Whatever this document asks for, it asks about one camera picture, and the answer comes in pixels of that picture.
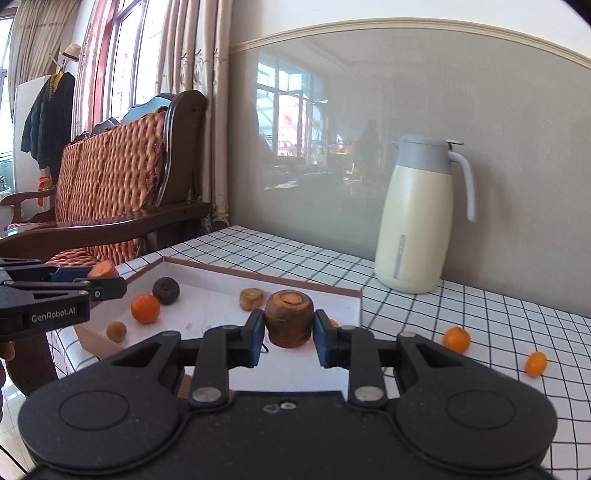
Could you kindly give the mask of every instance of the black jacket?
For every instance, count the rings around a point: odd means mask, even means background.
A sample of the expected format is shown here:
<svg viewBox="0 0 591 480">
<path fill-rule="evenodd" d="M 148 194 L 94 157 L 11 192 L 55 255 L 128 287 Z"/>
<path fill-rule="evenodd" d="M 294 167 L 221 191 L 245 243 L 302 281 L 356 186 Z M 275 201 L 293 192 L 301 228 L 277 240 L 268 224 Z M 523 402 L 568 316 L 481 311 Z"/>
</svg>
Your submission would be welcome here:
<svg viewBox="0 0 591 480">
<path fill-rule="evenodd" d="M 49 167 L 57 181 L 61 154 L 70 142 L 72 132 L 72 106 L 76 79 L 65 73 L 50 95 L 51 78 L 37 95 L 22 132 L 21 150 L 30 152 L 39 168 Z"/>
</svg>

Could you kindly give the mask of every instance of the table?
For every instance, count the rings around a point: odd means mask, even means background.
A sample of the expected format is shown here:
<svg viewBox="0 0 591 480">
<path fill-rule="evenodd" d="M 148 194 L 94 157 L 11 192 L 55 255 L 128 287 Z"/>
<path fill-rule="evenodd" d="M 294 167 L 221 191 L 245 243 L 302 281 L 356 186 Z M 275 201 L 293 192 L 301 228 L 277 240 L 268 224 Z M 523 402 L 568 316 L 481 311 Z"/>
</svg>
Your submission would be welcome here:
<svg viewBox="0 0 591 480">
<path fill-rule="evenodd" d="M 472 337 L 466 355 L 543 392 L 558 413 L 558 431 L 543 465 L 561 480 L 591 476 L 591 319 L 453 282 L 431 292 L 404 294 L 375 277 L 373 262 L 312 245 L 233 226 L 137 258 L 117 267 L 129 277 L 160 256 L 195 260 L 236 270 L 352 288 L 363 292 L 362 324 L 377 338 L 404 330 L 436 342 L 459 325 Z M 81 346 L 73 327 L 49 336 L 59 375 L 97 359 Z M 543 351 L 542 377 L 524 372 L 527 356 Z M 391 369 L 388 396 L 395 397 Z"/>
</svg>

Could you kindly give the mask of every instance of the window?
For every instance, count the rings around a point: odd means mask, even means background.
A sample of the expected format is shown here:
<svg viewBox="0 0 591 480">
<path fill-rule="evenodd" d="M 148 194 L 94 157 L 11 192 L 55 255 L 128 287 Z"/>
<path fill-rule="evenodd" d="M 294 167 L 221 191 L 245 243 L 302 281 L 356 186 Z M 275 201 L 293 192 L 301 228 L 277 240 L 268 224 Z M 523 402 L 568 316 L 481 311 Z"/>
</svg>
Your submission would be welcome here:
<svg viewBox="0 0 591 480">
<path fill-rule="evenodd" d="M 118 0 L 103 88 L 102 118 L 120 118 L 155 95 L 166 0 Z"/>
<path fill-rule="evenodd" d="M 12 170 L 12 116 L 8 102 L 8 53 L 13 17 L 0 17 L 0 195 L 14 187 Z"/>
<path fill-rule="evenodd" d="M 275 155 L 318 164 L 323 152 L 326 103 L 322 80 L 261 53 L 256 88 L 259 136 Z"/>
</svg>

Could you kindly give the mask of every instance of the dark round fruit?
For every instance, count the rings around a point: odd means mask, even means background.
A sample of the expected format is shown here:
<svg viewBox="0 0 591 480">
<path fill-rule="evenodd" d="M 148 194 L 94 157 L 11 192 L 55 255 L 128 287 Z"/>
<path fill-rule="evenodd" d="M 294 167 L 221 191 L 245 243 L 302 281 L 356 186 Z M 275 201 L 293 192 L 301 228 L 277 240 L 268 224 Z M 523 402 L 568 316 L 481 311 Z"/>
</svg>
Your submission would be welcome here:
<svg viewBox="0 0 591 480">
<path fill-rule="evenodd" d="M 154 295 L 162 305 L 172 305 L 178 298 L 180 292 L 177 281 L 170 277 L 159 278 L 154 283 L 154 288 L 152 289 L 152 295 Z"/>
</svg>

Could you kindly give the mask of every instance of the orange woven backrest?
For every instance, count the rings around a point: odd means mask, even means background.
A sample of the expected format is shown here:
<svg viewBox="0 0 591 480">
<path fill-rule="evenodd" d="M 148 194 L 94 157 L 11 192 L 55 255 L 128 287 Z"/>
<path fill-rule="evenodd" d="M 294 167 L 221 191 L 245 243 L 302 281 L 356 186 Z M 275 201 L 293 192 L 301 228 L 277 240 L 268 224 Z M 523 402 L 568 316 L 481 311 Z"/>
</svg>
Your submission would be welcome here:
<svg viewBox="0 0 591 480">
<path fill-rule="evenodd" d="M 165 112 L 150 113 L 68 146 L 62 157 L 56 220 L 98 220 L 149 205 L 164 167 L 164 118 Z M 136 258 L 140 244 L 137 238 L 87 250 L 99 260 L 119 264 Z"/>
<path fill-rule="evenodd" d="M 61 156 L 60 186 L 56 191 L 55 205 L 56 220 L 58 222 L 67 221 L 70 196 L 72 195 L 72 189 L 76 186 L 76 170 L 81 148 L 82 142 L 68 145 Z"/>
<path fill-rule="evenodd" d="M 71 186 L 66 221 L 81 222 L 96 219 L 96 192 L 104 172 L 105 160 L 109 157 L 110 132 L 87 138 L 73 146 L 78 149 L 78 168 Z"/>
<path fill-rule="evenodd" d="M 94 218 L 109 218 L 149 205 L 156 194 L 164 166 L 165 113 L 120 125 L 110 133 L 110 154 L 96 193 Z M 141 239 L 89 247 L 99 260 L 115 264 L 137 257 Z"/>
</svg>

